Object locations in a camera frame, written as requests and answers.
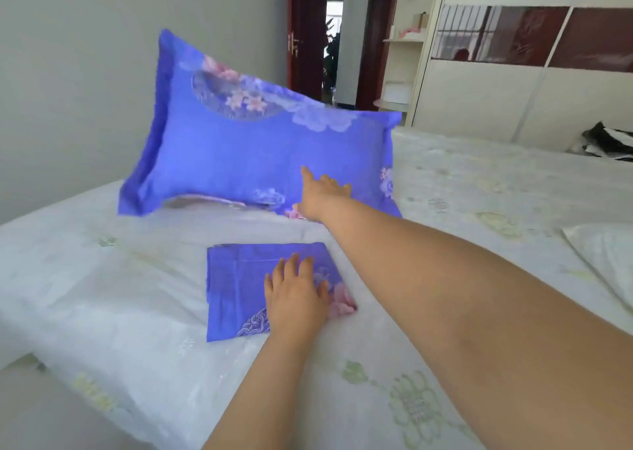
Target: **shelf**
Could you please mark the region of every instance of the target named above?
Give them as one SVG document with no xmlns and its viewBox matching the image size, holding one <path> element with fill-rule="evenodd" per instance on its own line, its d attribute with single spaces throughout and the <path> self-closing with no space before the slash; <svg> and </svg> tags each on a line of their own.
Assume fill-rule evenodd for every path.
<svg viewBox="0 0 633 450">
<path fill-rule="evenodd" d="M 374 105 L 378 108 L 392 110 L 394 112 L 407 113 L 409 111 L 409 105 L 406 103 L 385 102 L 383 99 L 376 100 Z"/>
<path fill-rule="evenodd" d="M 382 40 L 384 43 L 424 43 L 424 40 L 410 40 L 406 38 L 393 38 Z"/>
</svg>

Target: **person's right arm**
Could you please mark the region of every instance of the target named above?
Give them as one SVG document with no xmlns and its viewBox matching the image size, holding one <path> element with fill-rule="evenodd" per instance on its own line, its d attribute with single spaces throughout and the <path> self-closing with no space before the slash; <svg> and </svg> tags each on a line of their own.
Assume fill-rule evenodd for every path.
<svg viewBox="0 0 633 450">
<path fill-rule="evenodd" d="M 633 337 L 484 248 L 303 175 L 299 212 L 332 233 L 490 450 L 633 447 Z"/>
</svg>

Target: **floral bed sheet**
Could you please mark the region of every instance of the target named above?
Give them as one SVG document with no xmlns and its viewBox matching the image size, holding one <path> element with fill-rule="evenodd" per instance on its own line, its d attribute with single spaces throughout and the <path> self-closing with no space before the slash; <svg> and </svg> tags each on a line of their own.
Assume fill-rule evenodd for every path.
<svg viewBox="0 0 633 450">
<path fill-rule="evenodd" d="M 489 248 L 633 334 L 559 231 L 633 221 L 633 167 L 414 131 L 394 145 L 389 189 L 405 218 Z M 0 226 L 0 321 L 118 426 L 159 450 L 199 449 L 265 341 L 206 343 L 208 246 L 323 241 L 358 312 L 316 343 L 295 446 L 482 448 L 321 225 L 196 200 L 122 218 L 119 187 Z"/>
</svg>

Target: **person's left hand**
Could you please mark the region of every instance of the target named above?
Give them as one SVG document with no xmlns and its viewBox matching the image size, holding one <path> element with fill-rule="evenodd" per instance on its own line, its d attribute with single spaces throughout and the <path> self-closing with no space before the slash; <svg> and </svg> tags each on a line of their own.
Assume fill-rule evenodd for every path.
<svg viewBox="0 0 633 450">
<path fill-rule="evenodd" d="M 264 282 L 270 334 L 297 345 L 310 345 L 325 323 L 328 282 L 314 285 L 314 261 L 299 264 L 298 254 L 281 259 Z"/>
</svg>

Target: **white bed sheet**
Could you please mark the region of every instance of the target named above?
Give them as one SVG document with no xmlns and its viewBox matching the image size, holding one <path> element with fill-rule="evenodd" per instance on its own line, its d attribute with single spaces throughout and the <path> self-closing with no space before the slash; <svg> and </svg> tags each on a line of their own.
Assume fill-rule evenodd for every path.
<svg viewBox="0 0 633 450">
<path fill-rule="evenodd" d="M 407 131 L 394 146 L 406 218 L 489 248 L 633 334 L 559 230 L 633 222 L 633 165 Z M 117 425 L 160 450 L 199 449 L 265 341 L 205 342 L 207 246 L 324 241 L 359 311 L 316 343 L 296 446 L 480 447 L 325 228 L 210 203 L 122 218 L 119 187 L 0 226 L 0 321 Z"/>
</svg>

